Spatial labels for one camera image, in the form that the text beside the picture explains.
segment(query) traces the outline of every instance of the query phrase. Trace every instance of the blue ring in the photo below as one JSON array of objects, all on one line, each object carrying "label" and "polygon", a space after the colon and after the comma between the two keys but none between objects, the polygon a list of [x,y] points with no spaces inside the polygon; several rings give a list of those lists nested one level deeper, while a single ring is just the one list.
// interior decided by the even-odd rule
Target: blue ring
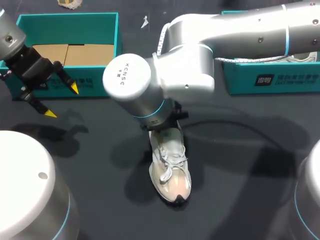
[{"label": "blue ring", "polygon": [[310,228],[308,228],[307,224],[305,223],[305,221],[302,219],[300,212],[298,210],[298,205],[297,205],[297,187],[298,187],[298,183],[295,186],[295,191],[294,191],[294,204],[295,204],[295,209],[296,212],[298,213],[298,216],[301,220],[301,222],[303,223],[303,225],[305,226],[305,228],[309,231],[309,233],[316,239],[316,240],[320,240],[311,230]]},{"label": "blue ring", "polygon": [[152,115],[155,115],[157,112],[159,112],[159,110],[162,108],[162,106],[164,105],[165,103],[165,100],[162,101],[160,107],[154,112],[154,113],[151,113],[149,114],[148,116],[134,116],[135,118],[138,118],[138,119],[144,119],[144,118],[149,118],[151,117]]},{"label": "blue ring", "polygon": [[53,237],[52,240],[57,240],[59,234],[62,232],[62,230],[64,229],[66,223],[67,223],[67,220],[68,220],[68,217],[69,217],[69,212],[70,212],[70,195],[69,195],[69,205],[68,205],[68,211],[66,212],[66,216],[65,216],[65,220],[62,224],[62,226],[60,227],[60,230],[56,233],[56,235]]},{"label": "blue ring", "polygon": [[[286,5],[282,4],[282,8],[285,12],[287,12]],[[287,23],[285,28],[285,53],[284,55],[287,56],[289,53],[289,47],[290,47],[290,35],[289,35],[289,25]]]}]

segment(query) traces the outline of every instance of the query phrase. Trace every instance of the robotic arm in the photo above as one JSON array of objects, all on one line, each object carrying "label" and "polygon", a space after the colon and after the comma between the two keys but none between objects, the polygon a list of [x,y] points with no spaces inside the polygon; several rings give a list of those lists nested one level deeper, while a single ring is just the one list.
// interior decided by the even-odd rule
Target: robotic arm
[{"label": "robotic arm", "polygon": [[317,52],[319,20],[319,1],[182,15],[166,24],[158,54],[146,59],[123,54],[112,60],[103,74],[104,89],[142,127],[161,131],[188,117],[175,101],[206,101],[213,95],[214,59],[263,62],[268,59],[261,58]]},{"label": "robotic arm", "polygon": [[56,117],[51,110],[33,97],[32,91],[46,83],[53,74],[57,74],[74,94],[79,94],[77,85],[64,71],[59,61],[51,63],[33,47],[27,47],[25,40],[26,35],[0,7],[0,61],[3,60],[9,68],[7,74],[0,74],[0,79],[7,81],[11,74],[16,75],[24,84],[20,98],[27,101],[38,113]]}]

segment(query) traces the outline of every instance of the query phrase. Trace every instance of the logo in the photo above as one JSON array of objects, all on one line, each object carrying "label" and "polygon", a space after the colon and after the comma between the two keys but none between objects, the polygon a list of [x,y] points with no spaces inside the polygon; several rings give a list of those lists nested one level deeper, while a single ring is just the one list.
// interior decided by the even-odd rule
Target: logo
[{"label": "logo", "polygon": [[270,86],[274,79],[274,74],[260,74],[256,77],[255,86]]},{"label": "logo", "polygon": [[48,90],[48,85],[47,85],[47,83],[41,83],[39,86],[36,86],[34,89],[35,90]]}]

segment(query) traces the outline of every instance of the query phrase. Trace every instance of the shoelace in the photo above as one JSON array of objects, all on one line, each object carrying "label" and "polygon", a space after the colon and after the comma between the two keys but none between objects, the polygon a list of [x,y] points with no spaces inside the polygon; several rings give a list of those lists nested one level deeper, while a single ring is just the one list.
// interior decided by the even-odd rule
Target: shoelace
[{"label": "shoelace", "polygon": [[166,167],[166,171],[160,176],[160,181],[162,183],[167,183],[170,180],[174,169],[180,169],[184,174],[186,174],[184,163],[188,159],[186,158],[185,153],[185,146],[182,146],[181,152],[172,152],[164,149],[163,147],[160,148],[160,155],[163,158],[164,165]]}]

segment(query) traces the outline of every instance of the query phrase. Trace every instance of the screw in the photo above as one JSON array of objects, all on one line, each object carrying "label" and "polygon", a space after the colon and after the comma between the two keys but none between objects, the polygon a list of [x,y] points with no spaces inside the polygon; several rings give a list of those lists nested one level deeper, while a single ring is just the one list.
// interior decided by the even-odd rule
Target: screw
[{"label": "screw", "polygon": [[10,35],[8,35],[8,36],[5,37],[5,41],[8,42],[8,43],[12,43],[13,40],[14,40],[14,39],[13,39],[12,36],[10,36]]}]

